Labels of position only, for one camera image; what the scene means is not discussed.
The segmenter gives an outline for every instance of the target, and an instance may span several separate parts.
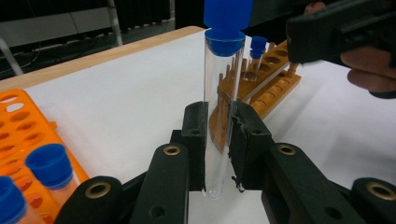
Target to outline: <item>white table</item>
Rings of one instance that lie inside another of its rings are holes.
[[[89,176],[124,183],[147,171],[154,150],[181,129],[184,107],[203,100],[204,58],[200,32],[26,90]],[[396,184],[396,104],[352,86],[347,72],[325,62],[300,66],[300,84],[263,121],[275,141],[300,147],[344,187],[366,176]],[[266,222],[261,193],[241,194],[231,178],[218,201],[190,193],[189,223]]]

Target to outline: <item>blue test tube cap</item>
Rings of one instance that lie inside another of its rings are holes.
[[[0,223],[16,222],[24,216],[25,204],[21,191],[8,176],[0,176]]]
[[[66,149],[61,144],[39,147],[28,155],[25,162],[35,178],[49,189],[62,189],[73,177]]]
[[[250,21],[252,0],[205,0],[204,24],[210,50],[217,56],[234,55],[242,46],[245,35],[240,31]]]
[[[260,59],[267,45],[267,38],[262,36],[251,37],[250,56],[254,59]]]

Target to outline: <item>finger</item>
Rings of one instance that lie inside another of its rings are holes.
[[[351,69],[347,75],[350,83],[373,92],[396,91],[396,79]]]
[[[326,7],[326,5],[323,2],[310,3],[308,6],[305,7],[304,14],[313,13],[313,12],[319,11],[325,7]]]
[[[341,60],[356,68],[384,77],[396,78],[396,68],[389,68],[390,52],[374,47],[361,47],[341,54]]]

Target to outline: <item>test tube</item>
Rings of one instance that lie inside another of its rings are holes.
[[[262,55],[265,52],[267,39],[261,36],[251,37],[250,53],[247,60],[247,69],[242,75],[245,81],[256,81],[260,64],[262,63]]]
[[[44,224],[8,176],[0,176],[0,223]]]
[[[37,148],[26,158],[26,166],[61,207],[78,186],[66,149],[61,144],[48,144]]]
[[[205,93],[208,119],[205,150],[206,198],[221,196],[235,114],[239,77],[248,27],[250,0],[205,1]]]

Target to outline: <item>orange test tube rack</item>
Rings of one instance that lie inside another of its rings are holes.
[[[10,176],[28,202],[46,223],[52,223],[60,207],[47,189],[25,165],[30,152],[46,144],[66,147],[67,156],[80,182],[88,179],[76,158],[55,132],[56,123],[49,122],[23,90],[0,93],[0,175]]]

